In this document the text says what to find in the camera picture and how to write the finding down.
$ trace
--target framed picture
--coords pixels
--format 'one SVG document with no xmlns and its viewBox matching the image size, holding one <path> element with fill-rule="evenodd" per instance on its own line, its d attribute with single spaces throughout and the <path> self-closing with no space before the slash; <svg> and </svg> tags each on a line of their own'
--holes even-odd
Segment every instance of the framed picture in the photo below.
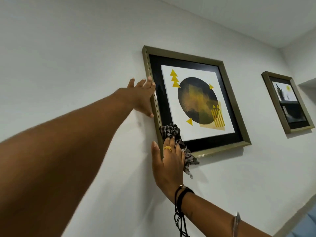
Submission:
<svg viewBox="0 0 316 237">
<path fill-rule="evenodd" d="M 315 127 L 292 77 L 268 71 L 262 77 L 286 134 Z"/>
<path fill-rule="evenodd" d="M 195 157 L 251 145 L 224 63 L 144 46 L 146 75 L 156 91 L 152 98 L 158 144 L 159 128 L 173 123 Z"/>
</svg>

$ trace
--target hand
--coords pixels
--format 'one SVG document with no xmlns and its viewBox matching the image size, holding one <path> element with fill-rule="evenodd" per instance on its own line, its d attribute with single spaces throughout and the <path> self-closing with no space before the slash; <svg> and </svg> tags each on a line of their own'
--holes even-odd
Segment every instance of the hand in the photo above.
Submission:
<svg viewBox="0 0 316 237">
<path fill-rule="evenodd" d="M 151 110 L 150 97 L 153 95 L 156 89 L 156 84 L 153 83 L 151 76 L 148 77 L 147 81 L 145 79 L 141 80 L 136 84 L 135 87 L 134 81 L 135 79 L 132 78 L 127 86 L 127 89 L 132 91 L 132 97 L 135 98 L 133 108 L 136 111 L 144 113 L 145 115 L 153 118 L 154 114 Z"/>
<path fill-rule="evenodd" d="M 174 195 L 179 185 L 183 185 L 184 152 L 179 144 L 174 147 L 174 137 L 167 138 L 163 146 L 170 146 L 163 150 L 163 159 L 160 157 L 160 149 L 154 141 L 151 144 L 151 155 L 153 158 L 152 168 L 157 186 L 174 203 Z"/>
</svg>

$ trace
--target yellow triangle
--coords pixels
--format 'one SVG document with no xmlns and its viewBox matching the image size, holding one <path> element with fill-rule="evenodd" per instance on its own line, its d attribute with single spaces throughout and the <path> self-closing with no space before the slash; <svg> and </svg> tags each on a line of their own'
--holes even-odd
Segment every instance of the yellow triangle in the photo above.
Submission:
<svg viewBox="0 0 316 237">
<path fill-rule="evenodd" d="M 176 76 L 173 76 L 171 81 L 179 81 L 179 80 L 176 78 Z"/>
<path fill-rule="evenodd" d="M 181 88 L 177 82 L 174 82 L 174 83 L 173 83 L 173 87 Z"/>
<path fill-rule="evenodd" d="M 189 123 L 190 125 L 193 125 L 192 118 L 188 119 L 186 122 Z"/>
<path fill-rule="evenodd" d="M 177 76 L 177 74 L 174 72 L 174 70 L 172 69 L 172 72 L 170 74 L 171 76 Z"/>
</svg>

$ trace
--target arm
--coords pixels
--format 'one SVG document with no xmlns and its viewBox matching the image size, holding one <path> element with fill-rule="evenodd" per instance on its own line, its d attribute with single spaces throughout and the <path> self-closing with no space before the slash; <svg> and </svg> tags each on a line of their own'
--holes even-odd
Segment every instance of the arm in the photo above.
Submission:
<svg viewBox="0 0 316 237">
<path fill-rule="evenodd" d="M 132 109 L 153 117 L 144 83 L 0 143 L 0 236 L 61 236 L 121 123 Z"/>
<path fill-rule="evenodd" d="M 184 153 L 180 146 L 174 144 L 174 138 L 166 139 L 165 146 L 170 146 L 172 151 L 165 149 L 164 158 L 160 158 L 160 149 L 156 142 L 152 143 L 152 168 L 156 184 L 174 203 L 177 188 L 183 185 Z M 181 209 L 191 222 L 207 237 L 232 237 L 234 216 L 213 205 L 207 200 L 193 194 L 186 193 L 182 200 Z M 269 237 L 269 235 L 255 227 L 240 221 L 238 237 Z"/>
</svg>

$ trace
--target picture frame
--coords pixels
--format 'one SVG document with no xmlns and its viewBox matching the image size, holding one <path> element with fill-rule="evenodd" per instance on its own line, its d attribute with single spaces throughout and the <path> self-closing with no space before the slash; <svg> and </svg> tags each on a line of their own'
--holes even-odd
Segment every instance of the picture frame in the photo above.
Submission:
<svg viewBox="0 0 316 237">
<path fill-rule="evenodd" d="M 223 61 L 219 60 L 214 60 L 214 59 L 209 59 L 209 58 L 204 58 L 200 56 L 195 56 L 195 55 L 189 55 L 189 54 L 184 54 L 180 52 L 174 52 L 174 51 L 168 51 L 160 48 L 155 48 L 155 47 L 150 47 L 150 46 L 144 46 L 143 47 L 143 58 L 144 58 L 144 64 L 145 64 L 145 71 L 146 75 L 152 76 L 153 81 L 156 83 L 156 91 L 154 95 L 151 98 L 151 105 L 152 105 L 152 110 L 153 114 L 155 115 L 154 121 L 155 121 L 155 127 L 156 127 L 156 133 L 157 133 L 157 138 L 158 138 L 158 145 L 160 148 L 163 146 L 163 139 L 160 134 L 159 128 L 173 123 L 172 121 L 172 115 L 171 112 L 174 115 L 176 115 L 176 111 L 173 111 L 173 107 L 169 105 L 168 102 L 168 94 L 167 94 L 167 88 L 165 86 L 165 81 L 164 81 L 164 74 L 163 70 L 168 69 L 173 72 L 173 69 L 176 69 L 176 72 L 183 72 L 185 73 L 186 71 L 192 72 L 196 71 L 201 74 L 208 75 L 209 73 L 212 74 L 213 76 L 217 78 L 217 82 L 220 85 L 220 92 L 223 95 L 223 99 L 225 101 L 222 102 L 222 104 L 219 103 L 219 105 L 222 105 L 223 107 L 219 107 L 217 105 L 217 113 L 220 112 L 220 108 L 224 110 L 224 107 L 227 107 L 227 113 L 226 113 L 226 120 L 227 120 L 227 129 L 226 132 L 228 132 L 228 127 L 229 123 L 231 123 L 231 133 L 224 134 L 224 135 L 216 135 L 216 136 L 210 136 L 210 137 L 203 137 L 203 138 L 198 138 L 198 139 L 190 139 L 190 135 L 187 135 L 188 140 L 183 139 L 183 130 L 182 127 L 181 129 L 181 137 L 185 143 L 185 145 L 188 147 L 189 150 L 191 150 L 192 154 L 194 157 L 199 158 L 207 155 L 212 155 L 221 151 L 229 150 L 232 148 L 236 147 L 245 147 L 248 145 L 251 145 L 251 141 L 246 129 L 246 126 L 244 124 L 244 121 L 242 119 L 233 89 L 231 87 L 231 84 L 229 82 L 227 72 L 224 67 Z M 178 86 L 178 82 L 174 82 L 176 86 L 178 87 L 175 88 L 178 91 L 178 95 L 180 95 L 180 86 Z M 215 126 L 215 122 L 220 119 L 218 116 L 214 117 L 214 120 L 212 122 L 213 126 Z M 188 127 L 191 127 L 190 125 L 192 124 L 192 119 L 191 121 L 187 121 L 189 124 Z M 201 131 L 195 131 L 196 135 L 200 135 L 200 132 L 205 132 L 207 133 L 206 128 L 200 128 Z"/>
<path fill-rule="evenodd" d="M 261 75 L 286 134 L 315 127 L 292 77 L 268 71 Z"/>
</svg>

